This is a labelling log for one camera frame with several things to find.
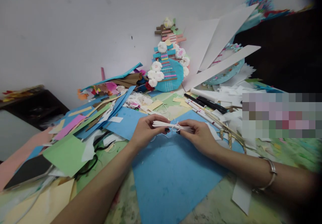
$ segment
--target cable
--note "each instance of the cable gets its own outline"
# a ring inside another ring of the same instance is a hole
[[[40,190],[38,191],[35,199],[33,200],[33,202],[31,203],[31,205],[28,207],[28,209],[25,211],[25,213],[22,214],[21,217],[19,217],[19,219],[17,221],[14,222],[14,224],[17,224],[18,222],[21,221],[22,218],[24,218],[24,216],[31,210],[31,208],[34,206],[34,204],[36,203],[38,197],[40,196],[40,194],[43,192],[44,188],[51,184],[51,182],[53,182],[53,180],[56,178],[56,176],[49,176],[42,184],[42,187],[40,188]]]

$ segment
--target green paper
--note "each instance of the green paper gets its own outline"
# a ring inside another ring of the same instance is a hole
[[[103,112],[106,112],[110,106],[111,106],[111,102],[109,102],[105,107],[103,107],[100,111],[96,112],[93,116],[91,116],[90,118],[88,118],[85,122],[83,122],[82,124],[80,124],[74,131],[70,132],[69,134],[74,134],[76,132],[78,132],[79,130],[81,130],[83,127],[87,126],[89,123],[91,123],[92,121],[94,121],[95,118],[97,118],[100,114],[102,114]]]
[[[49,147],[43,156],[69,177],[73,177],[86,163],[82,162],[85,144],[72,134]]]

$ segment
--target dark wooden furniture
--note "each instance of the dark wooden furniture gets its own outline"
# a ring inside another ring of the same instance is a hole
[[[6,110],[30,125],[45,130],[40,125],[49,119],[63,114],[69,109],[49,90],[42,89],[31,96],[0,102],[0,110]]]

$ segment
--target black smartphone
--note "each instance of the black smartphone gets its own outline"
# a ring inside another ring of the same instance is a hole
[[[21,165],[19,170],[4,187],[4,190],[12,189],[24,183],[38,180],[48,175],[52,168],[52,163],[45,159],[43,155],[29,159],[23,165]]]

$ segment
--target bangle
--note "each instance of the bangle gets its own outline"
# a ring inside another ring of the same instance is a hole
[[[265,158],[265,157],[261,157],[261,156],[260,156],[259,158],[261,158],[261,159],[265,159],[265,160],[267,160],[267,161],[269,162],[269,165],[270,165],[270,167],[271,167],[270,172],[273,174],[273,176],[272,176],[271,181],[268,183],[268,185],[266,185],[266,186],[264,186],[264,187],[261,187],[261,188],[254,188],[254,189],[253,189],[253,192],[256,192],[256,193],[264,192],[264,190],[265,190],[266,188],[270,187],[270,186],[271,186],[271,184],[272,184],[272,183],[274,182],[274,180],[275,180],[275,176],[277,175],[276,170],[275,170],[274,163],[273,163],[270,159]]]

